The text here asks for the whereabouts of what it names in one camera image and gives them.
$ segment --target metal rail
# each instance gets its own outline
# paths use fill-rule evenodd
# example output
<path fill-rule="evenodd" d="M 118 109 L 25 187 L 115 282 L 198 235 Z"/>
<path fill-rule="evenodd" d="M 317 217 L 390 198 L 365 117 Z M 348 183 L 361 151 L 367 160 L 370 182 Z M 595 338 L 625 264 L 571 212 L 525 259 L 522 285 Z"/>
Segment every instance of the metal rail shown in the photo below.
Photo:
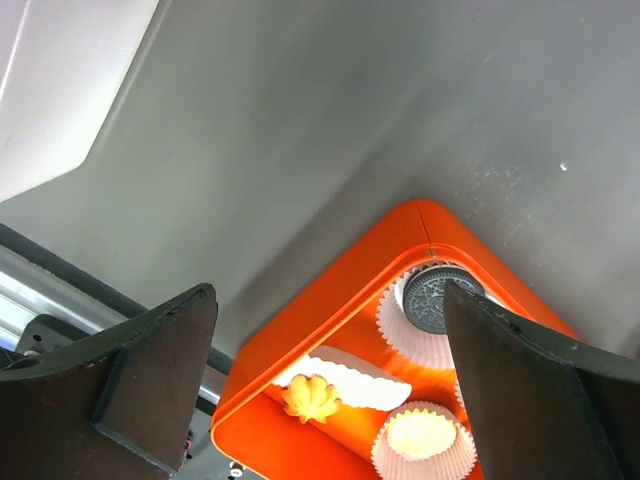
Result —
<path fill-rule="evenodd" d="M 127 318 L 47 270 L 0 246 L 0 344 L 15 349 L 26 325 L 47 313 L 89 334 Z M 205 367 L 199 395 L 217 405 L 227 377 Z"/>

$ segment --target orange container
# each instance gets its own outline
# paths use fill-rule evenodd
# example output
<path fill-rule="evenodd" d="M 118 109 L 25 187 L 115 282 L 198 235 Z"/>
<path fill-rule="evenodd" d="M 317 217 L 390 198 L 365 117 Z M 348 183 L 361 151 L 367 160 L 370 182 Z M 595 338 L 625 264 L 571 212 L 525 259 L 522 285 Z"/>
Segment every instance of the orange container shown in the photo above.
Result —
<path fill-rule="evenodd" d="M 283 408 L 272 381 L 317 346 L 357 355 L 411 383 L 409 400 L 451 410 L 469 428 L 454 393 L 455 372 L 408 362 L 376 325 L 383 291 L 414 266 L 464 267 L 511 311 L 578 338 L 498 258 L 442 206 L 404 203 L 276 315 L 238 352 L 213 416 L 211 440 L 225 455 L 270 479 L 375 479 L 370 451 L 387 412 L 343 406 L 322 425 L 301 424 Z M 469 476 L 481 479 L 477 463 Z"/>

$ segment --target white paper liner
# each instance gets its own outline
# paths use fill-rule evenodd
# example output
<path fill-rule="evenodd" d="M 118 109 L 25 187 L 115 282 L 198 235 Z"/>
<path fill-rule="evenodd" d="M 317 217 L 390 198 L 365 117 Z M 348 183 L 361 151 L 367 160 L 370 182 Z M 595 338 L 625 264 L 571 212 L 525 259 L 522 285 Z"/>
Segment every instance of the white paper liner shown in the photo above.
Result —
<path fill-rule="evenodd" d="M 406 272 L 382 294 L 376 313 L 378 330 L 394 350 L 412 363 L 440 370 L 454 369 L 447 336 L 414 327 L 402 309 L 404 285 L 416 270 Z"/>
<path fill-rule="evenodd" d="M 462 408 L 466 410 L 467 407 L 464 406 L 464 398 L 462 398 L 462 390 L 460 390 L 460 382 L 458 381 L 457 378 L 456 378 L 456 384 L 454 385 L 453 389 L 456 392 L 456 398 L 458 399 L 458 403 Z"/>
<path fill-rule="evenodd" d="M 323 377 L 338 390 L 345 405 L 390 411 L 402 405 L 411 394 L 411 384 L 350 353 L 320 346 L 305 355 L 274 381 L 286 388 L 296 375 Z"/>
<path fill-rule="evenodd" d="M 455 423 L 458 433 L 449 450 L 425 460 L 408 461 L 389 445 L 387 427 L 397 415 L 416 408 L 443 415 Z M 471 473 L 476 459 L 476 446 L 469 431 L 449 410 L 430 402 L 409 402 L 391 412 L 371 449 L 371 462 L 383 480 L 462 480 Z"/>

